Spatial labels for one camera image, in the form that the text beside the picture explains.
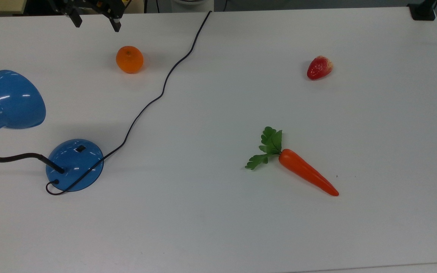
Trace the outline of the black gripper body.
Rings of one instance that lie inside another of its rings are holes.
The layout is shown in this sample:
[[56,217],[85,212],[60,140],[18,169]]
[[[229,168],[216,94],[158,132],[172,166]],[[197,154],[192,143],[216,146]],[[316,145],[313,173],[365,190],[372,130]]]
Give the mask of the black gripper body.
[[91,10],[110,19],[121,19],[130,0],[51,0],[50,6],[56,12],[67,17]]

